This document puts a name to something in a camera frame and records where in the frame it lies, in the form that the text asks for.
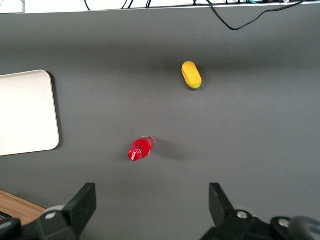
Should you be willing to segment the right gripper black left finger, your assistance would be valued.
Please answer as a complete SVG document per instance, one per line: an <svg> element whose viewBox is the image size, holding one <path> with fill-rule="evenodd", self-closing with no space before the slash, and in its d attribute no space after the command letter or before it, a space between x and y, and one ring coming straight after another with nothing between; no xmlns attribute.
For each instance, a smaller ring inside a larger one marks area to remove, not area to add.
<svg viewBox="0 0 320 240"><path fill-rule="evenodd" d="M85 183L66 205L51 207L36 220L39 239L78 240L96 209L96 185Z"/></svg>

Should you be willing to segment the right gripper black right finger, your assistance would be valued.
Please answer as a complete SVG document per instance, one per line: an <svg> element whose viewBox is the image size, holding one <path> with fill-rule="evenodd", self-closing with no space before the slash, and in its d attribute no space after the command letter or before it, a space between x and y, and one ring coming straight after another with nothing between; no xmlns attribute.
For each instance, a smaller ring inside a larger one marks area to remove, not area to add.
<svg viewBox="0 0 320 240"><path fill-rule="evenodd" d="M235 209L219 183L209 184L209 211L214 227L203 240L270 240L270 225L248 211Z"/></svg>

